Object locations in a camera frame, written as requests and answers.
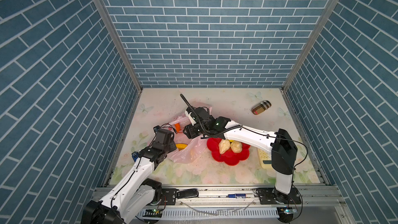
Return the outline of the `yellow fake banana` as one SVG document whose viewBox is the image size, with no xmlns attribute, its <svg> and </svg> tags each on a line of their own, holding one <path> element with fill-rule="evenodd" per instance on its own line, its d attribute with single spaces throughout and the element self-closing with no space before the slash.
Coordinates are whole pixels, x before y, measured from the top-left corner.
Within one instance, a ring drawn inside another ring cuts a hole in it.
<svg viewBox="0 0 398 224">
<path fill-rule="evenodd" d="M 183 143 L 176 144 L 176 147 L 177 147 L 178 150 L 183 150 L 183 149 L 185 149 L 187 146 L 188 146 L 187 144 L 183 144 Z"/>
</svg>

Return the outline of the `pink plastic bag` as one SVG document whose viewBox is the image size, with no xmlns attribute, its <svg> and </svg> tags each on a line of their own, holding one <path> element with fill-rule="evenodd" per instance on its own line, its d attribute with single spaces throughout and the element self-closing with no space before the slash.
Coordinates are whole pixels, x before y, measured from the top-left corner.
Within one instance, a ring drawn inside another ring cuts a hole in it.
<svg viewBox="0 0 398 224">
<path fill-rule="evenodd" d="M 179 123 L 181 126 L 181 132 L 176 133 L 174 136 L 175 144 L 187 144 L 188 146 L 183 150 L 176 149 L 167 155 L 167 159 L 173 161 L 174 163 L 189 164 L 194 162 L 207 148 L 207 139 L 201 139 L 198 136 L 193 139 L 187 138 L 183 133 L 183 129 L 186 125 L 190 124 L 190 120 L 185 115 L 185 110 L 177 114 L 169 124 L 175 129 L 174 124 Z"/>
</svg>

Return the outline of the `orange fake fruit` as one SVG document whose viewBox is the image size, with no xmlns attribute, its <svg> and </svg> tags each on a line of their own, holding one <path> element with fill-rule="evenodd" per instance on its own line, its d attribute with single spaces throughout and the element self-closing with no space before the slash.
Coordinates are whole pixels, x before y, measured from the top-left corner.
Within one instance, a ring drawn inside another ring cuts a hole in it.
<svg viewBox="0 0 398 224">
<path fill-rule="evenodd" d="M 176 123 L 176 124 L 174 124 L 174 126 L 175 126 L 175 129 L 176 129 L 177 133 L 180 133 L 180 132 L 181 132 L 181 126 L 180 126 L 180 124 L 179 124 L 179 123 Z"/>
</svg>

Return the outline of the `beige fake potato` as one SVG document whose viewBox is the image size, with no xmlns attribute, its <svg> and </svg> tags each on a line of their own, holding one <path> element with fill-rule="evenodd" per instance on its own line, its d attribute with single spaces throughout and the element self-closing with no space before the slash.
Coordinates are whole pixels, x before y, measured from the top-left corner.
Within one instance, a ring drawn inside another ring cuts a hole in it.
<svg viewBox="0 0 398 224">
<path fill-rule="evenodd" d="M 243 145 L 239 141 L 232 141 L 230 143 L 230 148 L 234 153 L 241 153 L 243 151 Z"/>
<path fill-rule="evenodd" d="M 221 140 L 219 143 L 219 153 L 222 155 L 226 153 L 231 147 L 231 142 L 229 140 Z"/>
</svg>

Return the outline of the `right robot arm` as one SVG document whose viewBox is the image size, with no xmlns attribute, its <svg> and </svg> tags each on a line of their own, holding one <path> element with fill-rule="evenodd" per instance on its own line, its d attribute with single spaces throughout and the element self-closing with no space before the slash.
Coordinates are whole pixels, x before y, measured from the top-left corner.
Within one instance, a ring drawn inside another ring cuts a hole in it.
<svg viewBox="0 0 398 224">
<path fill-rule="evenodd" d="M 298 148 L 286 130 L 263 131 L 226 117 L 214 118 L 205 107 L 189 107 L 184 113 L 190 124 L 184 127 L 183 133 L 189 139 L 206 139 L 208 149 L 216 161 L 237 165 L 249 157 L 249 147 L 268 153 L 271 166 L 276 172 L 272 191 L 274 199 L 283 204 L 293 200 L 293 174 Z"/>
</svg>

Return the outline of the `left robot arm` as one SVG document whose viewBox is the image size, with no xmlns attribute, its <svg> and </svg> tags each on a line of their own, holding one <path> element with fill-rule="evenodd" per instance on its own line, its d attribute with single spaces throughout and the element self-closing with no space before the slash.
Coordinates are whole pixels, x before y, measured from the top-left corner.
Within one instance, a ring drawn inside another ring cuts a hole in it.
<svg viewBox="0 0 398 224">
<path fill-rule="evenodd" d="M 82 224 L 128 224 L 148 204 L 160 201 L 162 184 L 149 176 L 176 150 L 173 140 L 154 142 L 142 149 L 127 175 L 99 201 L 84 208 Z"/>
</svg>

